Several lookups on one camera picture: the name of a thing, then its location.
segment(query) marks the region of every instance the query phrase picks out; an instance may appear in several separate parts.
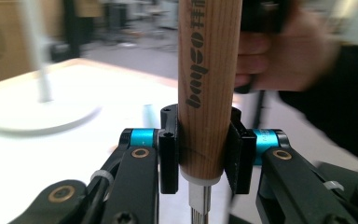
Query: wooden hammer handle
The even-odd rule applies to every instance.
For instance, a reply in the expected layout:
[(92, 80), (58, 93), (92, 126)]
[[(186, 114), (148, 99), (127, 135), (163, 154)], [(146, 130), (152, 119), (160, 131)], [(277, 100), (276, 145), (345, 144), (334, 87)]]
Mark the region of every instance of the wooden hammer handle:
[(181, 169), (199, 179), (223, 173), (241, 23), (241, 0), (179, 1)]

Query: metal shaft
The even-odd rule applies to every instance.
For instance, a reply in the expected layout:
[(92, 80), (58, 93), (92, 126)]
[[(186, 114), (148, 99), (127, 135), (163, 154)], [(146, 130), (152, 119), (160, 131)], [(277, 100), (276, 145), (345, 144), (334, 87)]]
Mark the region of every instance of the metal shaft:
[(208, 213), (211, 210), (211, 186), (200, 186), (189, 182), (188, 192), (191, 223), (208, 224)]

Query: person's arm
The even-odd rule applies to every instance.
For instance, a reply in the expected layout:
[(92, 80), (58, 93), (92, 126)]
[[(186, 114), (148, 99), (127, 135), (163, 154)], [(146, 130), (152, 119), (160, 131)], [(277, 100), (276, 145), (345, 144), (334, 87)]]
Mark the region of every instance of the person's arm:
[(343, 46), (332, 72), (306, 91), (280, 91), (280, 96), (358, 157), (358, 46)]

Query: human hand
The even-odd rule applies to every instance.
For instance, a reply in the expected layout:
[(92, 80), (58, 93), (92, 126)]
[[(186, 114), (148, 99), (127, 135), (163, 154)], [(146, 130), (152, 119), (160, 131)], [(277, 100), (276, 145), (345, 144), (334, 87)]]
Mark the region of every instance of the human hand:
[(280, 34), (240, 34), (235, 86), (256, 76), (254, 89), (304, 91), (328, 74), (338, 50), (321, 17), (294, 0)]

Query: white round base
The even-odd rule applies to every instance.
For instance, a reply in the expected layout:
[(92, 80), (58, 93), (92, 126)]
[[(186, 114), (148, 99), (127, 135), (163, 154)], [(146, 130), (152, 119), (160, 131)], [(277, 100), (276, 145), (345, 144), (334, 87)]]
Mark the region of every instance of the white round base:
[(92, 119), (96, 105), (70, 101), (0, 105), (0, 132), (39, 135), (63, 132)]

